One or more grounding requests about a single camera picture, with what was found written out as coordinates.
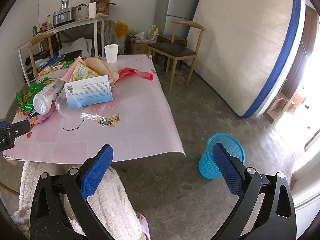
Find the pink orange snack bag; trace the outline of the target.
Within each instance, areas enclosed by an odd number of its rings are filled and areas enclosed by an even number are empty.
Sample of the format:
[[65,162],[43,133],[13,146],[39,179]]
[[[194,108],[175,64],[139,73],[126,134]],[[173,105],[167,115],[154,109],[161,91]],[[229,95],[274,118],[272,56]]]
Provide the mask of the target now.
[[36,125],[42,123],[44,120],[48,119],[56,110],[55,103],[52,102],[50,110],[47,114],[39,114],[33,108],[31,111],[27,111],[21,108],[18,108],[16,111],[17,115],[23,120],[27,120],[30,124]]

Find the green snack bag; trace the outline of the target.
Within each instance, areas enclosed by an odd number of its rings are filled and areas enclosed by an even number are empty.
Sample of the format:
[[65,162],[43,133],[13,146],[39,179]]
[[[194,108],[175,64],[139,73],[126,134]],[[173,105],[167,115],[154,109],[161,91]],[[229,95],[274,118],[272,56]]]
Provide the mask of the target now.
[[34,96],[39,93],[47,84],[53,82],[54,79],[49,77],[44,77],[39,81],[35,81],[29,87],[27,87],[24,92],[17,92],[15,94],[16,102],[18,107],[26,110],[31,111],[33,109],[33,98]]

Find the white yogurt drink bottle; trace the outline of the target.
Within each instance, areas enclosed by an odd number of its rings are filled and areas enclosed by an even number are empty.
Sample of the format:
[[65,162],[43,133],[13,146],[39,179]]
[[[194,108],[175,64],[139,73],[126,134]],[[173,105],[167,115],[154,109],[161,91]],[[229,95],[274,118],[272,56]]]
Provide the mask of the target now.
[[33,107],[40,115],[46,115],[55,102],[57,95],[63,89],[65,82],[62,79],[56,79],[45,85],[40,92],[33,98]]

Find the clear plastic cup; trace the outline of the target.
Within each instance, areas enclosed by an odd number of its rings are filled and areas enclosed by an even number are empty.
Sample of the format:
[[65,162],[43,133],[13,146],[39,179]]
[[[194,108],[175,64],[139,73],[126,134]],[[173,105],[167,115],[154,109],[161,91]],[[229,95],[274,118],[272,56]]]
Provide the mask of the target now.
[[76,100],[74,95],[72,95],[66,87],[64,87],[57,96],[55,107],[56,110],[65,117],[76,114],[77,111],[82,108],[78,100]]

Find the pink sponge cloth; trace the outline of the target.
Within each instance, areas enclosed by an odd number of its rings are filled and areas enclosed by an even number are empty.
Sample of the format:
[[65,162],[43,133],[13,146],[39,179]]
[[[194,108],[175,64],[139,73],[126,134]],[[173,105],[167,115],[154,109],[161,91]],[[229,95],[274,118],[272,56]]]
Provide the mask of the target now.
[[81,63],[83,66],[86,66],[84,61],[82,61],[81,57],[76,58],[75,61],[71,64],[71,66],[68,68],[67,72],[65,72],[65,74],[63,74],[63,76],[61,77],[63,81],[65,81],[66,83],[70,81],[71,76],[78,63]]

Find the white blue paper box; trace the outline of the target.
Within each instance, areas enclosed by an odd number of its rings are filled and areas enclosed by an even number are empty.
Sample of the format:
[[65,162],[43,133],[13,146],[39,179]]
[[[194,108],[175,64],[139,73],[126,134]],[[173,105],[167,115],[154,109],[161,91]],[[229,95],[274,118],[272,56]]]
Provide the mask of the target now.
[[65,94],[69,109],[113,100],[108,75],[65,83]]

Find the yellow snack packet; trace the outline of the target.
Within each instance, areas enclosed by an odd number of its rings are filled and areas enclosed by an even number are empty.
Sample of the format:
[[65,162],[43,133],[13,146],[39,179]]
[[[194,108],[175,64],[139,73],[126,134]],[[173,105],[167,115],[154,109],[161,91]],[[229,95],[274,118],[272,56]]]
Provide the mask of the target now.
[[72,72],[69,82],[79,81],[98,76],[100,75],[96,73],[94,70],[87,67],[84,63],[78,62]]

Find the beige paper bag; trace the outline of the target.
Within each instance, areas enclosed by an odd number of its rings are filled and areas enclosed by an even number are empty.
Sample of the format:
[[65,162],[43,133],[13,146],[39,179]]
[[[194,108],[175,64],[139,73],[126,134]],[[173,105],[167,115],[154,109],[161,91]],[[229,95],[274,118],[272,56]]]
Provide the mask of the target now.
[[84,60],[86,66],[95,71],[100,76],[108,75],[110,83],[113,84],[119,80],[119,73],[116,67],[104,62],[96,57],[89,57]]

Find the red plastic wrapper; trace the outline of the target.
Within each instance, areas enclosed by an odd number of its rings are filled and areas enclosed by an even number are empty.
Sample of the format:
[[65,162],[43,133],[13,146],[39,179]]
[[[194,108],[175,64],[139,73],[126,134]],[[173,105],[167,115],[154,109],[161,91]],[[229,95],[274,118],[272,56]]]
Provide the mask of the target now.
[[130,67],[121,69],[118,72],[118,75],[119,75],[119,79],[122,79],[122,78],[124,78],[125,76],[128,76],[128,75],[137,75],[137,76],[140,76],[142,78],[145,78],[145,79],[148,79],[148,80],[151,80],[151,81],[153,80],[153,74],[152,73],[142,72],[142,71],[136,70],[134,68],[130,68]]

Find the blue snack bag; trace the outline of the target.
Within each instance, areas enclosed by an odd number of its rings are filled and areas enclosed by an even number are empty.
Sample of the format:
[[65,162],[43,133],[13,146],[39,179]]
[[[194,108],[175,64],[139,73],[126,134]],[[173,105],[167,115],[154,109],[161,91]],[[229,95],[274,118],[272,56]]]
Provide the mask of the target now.
[[62,61],[64,58],[65,58],[65,55],[54,56],[50,58],[43,67],[54,65],[55,63]]

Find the white paper cup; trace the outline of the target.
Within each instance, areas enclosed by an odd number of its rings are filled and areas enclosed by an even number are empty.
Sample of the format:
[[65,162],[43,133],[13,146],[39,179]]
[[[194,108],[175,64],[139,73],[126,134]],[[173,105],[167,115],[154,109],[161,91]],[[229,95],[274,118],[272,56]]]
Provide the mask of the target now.
[[104,46],[107,63],[117,62],[118,48],[119,46],[117,44],[109,44]]

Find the white metal shelf table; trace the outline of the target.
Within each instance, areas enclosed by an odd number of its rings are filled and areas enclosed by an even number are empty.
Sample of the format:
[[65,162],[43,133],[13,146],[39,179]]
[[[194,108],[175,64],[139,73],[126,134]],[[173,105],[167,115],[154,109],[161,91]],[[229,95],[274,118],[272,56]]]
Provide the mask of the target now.
[[21,64],[21,68],[23,70],[23,74],[24,74],[24,78],[25,78],[25,82],[26,84],[29,86],[30,85],[30,80],[28,78],[28,74],[27,71],[25,69],[25,64],[23,63],[22,60],[22,55],[21,55],[21,49],[27,47],[28,51],[30,53],[32,53],[32,46],[34,46],[35,44],[41,42],[43,39],[48,39],[49,42],[49,51],[50,51],[50,55],[51,57],[53,57],[53,49],[52,49],[52,43],[51,43],[51,37],[54,34],[58,34],[62,31],[68,30],[68,29],[72,29],[72,28],[76,28],[76,27],[80,27],[83,25],[89,25],[89,24],[93,24],[93,43],[94,43],[94,54],[95,56],[98,56],[98,23],[100,23],[100,35],[101,35],[101,53],[102,53],[102,57],[105,56],[105,50],[104,50],[104,22],[105,22],[105,18],[107,18],[107,16],[103,16],[102,14],[98,14],[98,17],[95,18],[88,18],[88,19],[84,19],[84,20],[80,20],[80,21],[75,21],[75,22],[71,22],[71,23],[67,23],[64,25],[61,25],[59,27],[55,27],[53,29],[49,29],[48,31],[45,31],[44,33],[40,33],[37,34],[35,37],[31,38],[29,41],[25,42],[24,44],[18,46],[17,48],[15,48],[15,50],[18,51],[18,55],[19,55],[19,59],[20,59],[20,64]]

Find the yellow plastic bag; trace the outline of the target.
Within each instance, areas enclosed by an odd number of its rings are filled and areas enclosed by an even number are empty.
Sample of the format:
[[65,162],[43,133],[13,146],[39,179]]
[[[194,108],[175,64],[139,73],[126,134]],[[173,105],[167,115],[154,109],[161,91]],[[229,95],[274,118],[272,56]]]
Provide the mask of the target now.
[[123,23],[118,21],[116,25],[114,26],[114,31],[116,32],[116,37],[122,37],[122,36],[127,36],[128,35],[128,26]]

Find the wooden chair black seat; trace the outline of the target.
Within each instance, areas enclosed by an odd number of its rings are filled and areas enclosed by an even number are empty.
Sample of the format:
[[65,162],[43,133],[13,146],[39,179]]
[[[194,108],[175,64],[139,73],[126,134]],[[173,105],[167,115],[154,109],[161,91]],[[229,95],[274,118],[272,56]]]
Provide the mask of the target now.
[[[186,83],[187,85],[189,85],[190,80],[191,80],[191,76],[192,76],[193,70],[194,70],[194,64],[195,64],[195,61],[196,61],[196,58],[197,58],[197,55],[199,52],[199,48],[200,48],[200,44],[201,44],[201,40],[202,40],[202,35],[203,35],[203,32],[206,30],[205,27],[203,27],[202,25],[200,25],[196,22],[193,22],[193,21],[171,20],[170,23],[174,24],[170,43],[162,42],[162,43],[155,43],[155,44],[149,45],[149,54],[151,54],[151,52],[154,51],[155,53],[157,53],[159,55],[164,55],[168,58],[167,66],[166,66],[166,70],[165,70],[166,72],[168,72],[168,70],[169,70],[170,60],[173,60],[170,82],[169,82],[169,87],[168,87],[169,94],[172,90],[172,85],[174,82],[174,76],[175,76],[175,71],[176,71],[176,66],[177,66],[178,61],[192,59],[190,72],[189,72],[189,76],[188,76],[187,83]],[[195,51],[193,51],[187,47],[183,47],[179,44],[174,43],[175,31],[176,31],[176,27],[178,24],[185,25],[185,26],[200,30],[199,38],[197,41]]]

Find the grey refrigerator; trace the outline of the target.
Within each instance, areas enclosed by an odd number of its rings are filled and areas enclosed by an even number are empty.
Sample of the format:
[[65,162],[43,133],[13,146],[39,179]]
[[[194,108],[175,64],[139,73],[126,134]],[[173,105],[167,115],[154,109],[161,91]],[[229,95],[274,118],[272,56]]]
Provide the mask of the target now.
[[192,21],[199,0],[157,0],[153,24],[163,35],[171,35],[175,21]]

